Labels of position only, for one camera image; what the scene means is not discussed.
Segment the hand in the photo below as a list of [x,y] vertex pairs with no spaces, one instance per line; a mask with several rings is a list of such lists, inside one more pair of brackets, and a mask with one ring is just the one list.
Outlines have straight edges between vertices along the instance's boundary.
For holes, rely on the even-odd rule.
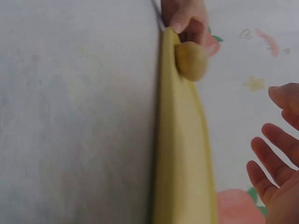
[[[290,83],[269,88],[272,101],[282,109],[282,117],[299,130],[299,84]],[[265,137],[299,167],[299,141],[273,124],[262,127]],[[299,171],[286,165],[261,138],[254,138],[251,147],[272,176],[276,187],[254,161],[247,164],[251,183],[268,208],[267,224],[299,223]]]
[[206,44],[208,16],[204,0],[161,0],[162,16],[182,42]]

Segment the gray surface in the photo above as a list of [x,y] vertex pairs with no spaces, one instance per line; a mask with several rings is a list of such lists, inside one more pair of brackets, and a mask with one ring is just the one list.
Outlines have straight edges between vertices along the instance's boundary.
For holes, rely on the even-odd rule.
[[0,1],[0,223],[141,224],[158,29],[148,0]]

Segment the yellow dough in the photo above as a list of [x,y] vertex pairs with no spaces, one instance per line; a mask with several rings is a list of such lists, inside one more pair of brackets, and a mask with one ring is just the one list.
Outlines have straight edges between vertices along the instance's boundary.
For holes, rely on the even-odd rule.
[[178,35],[164,31],[154,224],[217,224],[205,116],[194,83],[175,65]]
[[206,49],[194,42],[175,46],[176,63],[179,73],[192,82],[200,80],[207,69]]

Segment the green leaf print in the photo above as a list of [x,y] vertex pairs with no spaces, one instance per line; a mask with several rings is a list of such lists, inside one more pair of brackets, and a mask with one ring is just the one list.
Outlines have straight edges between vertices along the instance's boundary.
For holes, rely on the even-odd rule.
[[254,204],[256,204],[257,203],[257,192],[254,189],[254,187],[249,188],[249,190],[247,191],[247,193],[250,195],[250,197],[254,201]]
[[223,40],[222,40],[220,37],[218,37],[218,36],[212,36],[212,37],[214,37],[215,40],[218,41],[218,42],[222,42],[222,41],[223,41]]
[[263,207],[263,206],[257,206],[257,208],[261,211],[261,213],[263,214],[263,216],[266,218],[267,217],[267,208]]

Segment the fingernail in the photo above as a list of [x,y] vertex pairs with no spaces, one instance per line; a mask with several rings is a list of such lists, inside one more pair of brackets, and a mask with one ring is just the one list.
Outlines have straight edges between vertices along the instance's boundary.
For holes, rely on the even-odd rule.
[[175,24],[172,25],[173,31],[176,32],[177,34],[180,34],[182,32],[182,24],[179,22],[176,22]]

